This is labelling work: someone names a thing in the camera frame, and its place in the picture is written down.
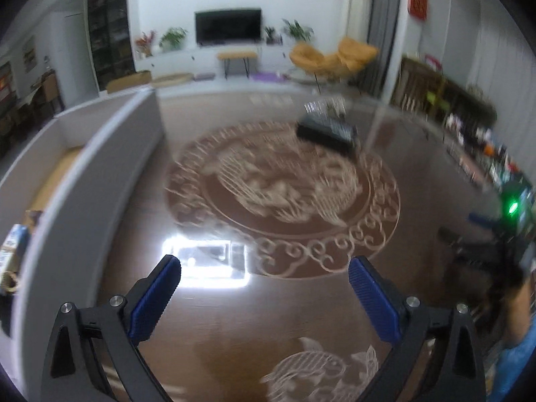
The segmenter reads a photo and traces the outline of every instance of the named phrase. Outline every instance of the black rectangular object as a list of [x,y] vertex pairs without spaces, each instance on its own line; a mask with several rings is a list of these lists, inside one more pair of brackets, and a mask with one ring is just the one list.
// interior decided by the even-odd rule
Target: black rectangular object
[[260,9],[196,12],[196,42],[199,45],[260,40]]
[[355,156],[357,130],[337,119],[307,114],[298,122],[296,136],[333,149],[343,156]]

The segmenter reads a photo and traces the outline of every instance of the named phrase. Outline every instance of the silver screw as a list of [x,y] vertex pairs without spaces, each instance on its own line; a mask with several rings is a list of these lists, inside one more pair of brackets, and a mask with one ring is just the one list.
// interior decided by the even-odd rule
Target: silver screw
[[62,313],[68,313],[69,311],[72,310],[72,304],[70,302],[65,302],[61,306],[60,310],[62,310]]
[[465,304],[456,305],[456,310],[458,310],[458,313],[461,313],[461,314],[469,313],[469,307]]
[[115,295],[110,298],[110,305],[112,307],[118,307],[123,303],[123,297],[121,295]]
[[418,297],[409,296],[406,298],[406,304],[408,304],[411,308],[417,308],[421,304],[421,301]]

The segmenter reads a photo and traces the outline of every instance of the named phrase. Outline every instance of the green led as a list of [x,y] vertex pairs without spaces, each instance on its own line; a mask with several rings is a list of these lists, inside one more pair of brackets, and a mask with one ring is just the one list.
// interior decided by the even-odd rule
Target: green led
[[510,208],[508,209],[508,213],[513,214],[517,210],[517,206],[518,206],[517,202],[513,202]]

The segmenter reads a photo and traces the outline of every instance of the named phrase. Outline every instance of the television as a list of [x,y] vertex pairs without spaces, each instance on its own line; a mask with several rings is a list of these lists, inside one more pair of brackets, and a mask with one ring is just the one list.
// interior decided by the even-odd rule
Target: television
[[260,40],[260,9],[196,12],[196,42],[199,45]]

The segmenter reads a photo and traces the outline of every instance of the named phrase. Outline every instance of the blue gripper pad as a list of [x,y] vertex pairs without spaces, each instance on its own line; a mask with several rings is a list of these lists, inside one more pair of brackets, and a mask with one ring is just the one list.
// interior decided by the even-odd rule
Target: blue gripper pad
[[151,337],[180,280],[181,263],[173,257],[132,310],[128,336],[134,346]]
[[401,338],[399,315],[382,286],[358,258],[350,261],[348,278],[380,339],[391,345],[396,344]]

